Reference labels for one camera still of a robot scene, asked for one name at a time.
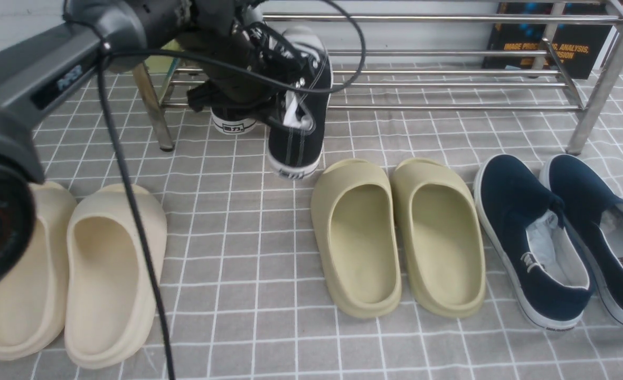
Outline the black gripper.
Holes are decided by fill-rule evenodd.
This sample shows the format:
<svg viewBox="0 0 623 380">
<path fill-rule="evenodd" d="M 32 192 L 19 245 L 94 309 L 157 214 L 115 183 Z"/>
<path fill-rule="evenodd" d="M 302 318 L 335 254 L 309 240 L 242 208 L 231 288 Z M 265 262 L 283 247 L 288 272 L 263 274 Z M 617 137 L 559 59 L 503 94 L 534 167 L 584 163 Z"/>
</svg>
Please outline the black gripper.
<svg viewBox="0 0 623 380">
<path fill-rule="evenodd" d="M 281 36 L 264 22 L 252 1 L 193 1 L 191 26 L 177 41 L 184 51 L 213 63 L 200 63 L 207 81 L 188 91 L 190 108 L 230 108 L 253 119 L 251 114 L 270 99 L 270 91 L 278 89 L 252 77 L 271 79 L 263 74 L 274 54 L 271 46 L 281 41 L 298 55 Z"/>
</svg>

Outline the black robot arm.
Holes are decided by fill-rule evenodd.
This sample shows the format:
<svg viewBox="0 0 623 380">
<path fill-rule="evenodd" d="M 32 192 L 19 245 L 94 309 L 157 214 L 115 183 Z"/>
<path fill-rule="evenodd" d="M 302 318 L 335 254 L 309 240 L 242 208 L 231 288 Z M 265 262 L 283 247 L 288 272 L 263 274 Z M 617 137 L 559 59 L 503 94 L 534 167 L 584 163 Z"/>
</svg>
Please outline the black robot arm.
<svg viewBox="0 0 623 380">
<path fill-rule="evenodd" d="M 318 165 L 331 62 L 305 28 L 283 33 L 258 1 L 66 1 L 63 24 L 0 51 L 0 281 L 34 231 L 32 184 L 44 171 L 32 129 L 92 75 L 124 72 L 177 41 L 207 81 L 187 92 L 194 111 L 210 108 L 228 135 L 270 128 L 269 154 L 289 178 Z"/>
</svg>

